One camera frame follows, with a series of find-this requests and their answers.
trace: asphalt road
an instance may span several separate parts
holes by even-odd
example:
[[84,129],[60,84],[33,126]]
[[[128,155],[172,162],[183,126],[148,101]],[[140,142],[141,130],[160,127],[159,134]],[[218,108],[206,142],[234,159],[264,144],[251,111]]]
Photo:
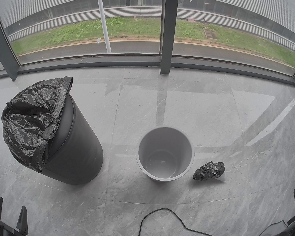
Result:
[[[153,41],[111,42],[110,46],[113,53],[159,53],[159,42]],[[77,55],[92,55],[99,53],[106,53],[106,46],[103,42],[99,44],[86,43],[64,46],[34,52],[20,56],[19,61],[21,64],[24,64],[43,61],[47,59],[58,59]],[[174,43],[173,54],[234,61],[238,63],[270,69],[273,71],[278,71],[288,75],[293,75],[295,72],[295,69],[272,60],[264,59],[246,53],[240,53],[232,50],[210,46]]]

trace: black cylindrical bin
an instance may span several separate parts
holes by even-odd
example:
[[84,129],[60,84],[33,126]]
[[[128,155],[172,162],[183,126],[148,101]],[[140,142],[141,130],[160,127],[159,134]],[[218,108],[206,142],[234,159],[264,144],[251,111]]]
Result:
[[[50,142],[41,174],[68,184],[83,184],[96,177],[103,163],[102,146],[70,94]],[[22,163],[13,152],[12,155]]]

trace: thin wire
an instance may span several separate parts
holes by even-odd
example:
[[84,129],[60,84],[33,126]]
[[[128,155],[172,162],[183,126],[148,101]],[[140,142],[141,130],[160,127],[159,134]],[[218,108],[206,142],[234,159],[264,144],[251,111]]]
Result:
[[263,231],[262,233],[259,234],[259,236],[260,236],[261,234],[263,234],[263,233],[264,233],[264,232],[265,232],[270,226],[272,226],[272,225],[276,225],[276,224],[281,223],[281,222],[283,222],[284,225],[287,227],[287,225],[285,224],[284,220],[281,220],[281,221],[279,221],[279,222],[277,222],[277,223],[273,223],[273,224],[269,225],[266,229],[264,229],[264,231]]
[[199,231],[196,231],[196,230],[192,230],[192,229],[187,228],[187,227],[185,226],[184,222],[182,222],[181,218],[179,218],[178,215],[177,215],[174,211],[172,211],[172,210],[170,210],[170,209],[168,209],[168,208],[160,208],[160,209],[154,210],[154,211],[150,212],[148,215],[146,215],[146,216],[142,219],[142,221],[141,221],[141,225],[140,225],[140,230],[139,230],[139,235],[138,235],[138,236],[140,236],[141,229],[142,229],[142,224],[143,224],[143,221],[145,220],[145,218],[146,218],[147,216],[149,216],[150,214],[152,214],[153,212],[156,212],[156,211],[159,211],[159,210],[169,210],[169,211],[171,211],[171,212],[172,212],[173,214],[175,214],[175,216],[180,220],[180,222],[181,222],[182,225],[185,227],[185,229],[187,229],[187,230],[189,230],[189,231],[192,231],[192,232],[195,232],[195,233],[199,233],[199,234],[204,234],[204,235],[207,235],[207,236],[212,236],[211,234],[206,234],[206,233],[203,233],[203,232],[199,232]]

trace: garbage bag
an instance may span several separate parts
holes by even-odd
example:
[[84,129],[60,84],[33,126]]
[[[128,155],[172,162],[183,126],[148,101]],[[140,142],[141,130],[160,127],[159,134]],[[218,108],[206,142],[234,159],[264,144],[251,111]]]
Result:
[[225,171],[224,163],[213,163],[212,161],[197,169],[192,176],[194,180],[207,180],[210,178],[218,178]]
[[46,148],[59,127],[72,82],[72,77],[37,82],[18,93],[4,108],[4,141],[24,166],[37,172],[43,170],[48,159]]

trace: drain grate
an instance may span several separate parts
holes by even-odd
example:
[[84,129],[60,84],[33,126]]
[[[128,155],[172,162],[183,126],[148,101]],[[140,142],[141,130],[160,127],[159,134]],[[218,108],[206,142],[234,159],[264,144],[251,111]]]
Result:
[[206,28],[204,28],[203,30],[205,32],[206,38],[217,39],[216,32],[214,30]]

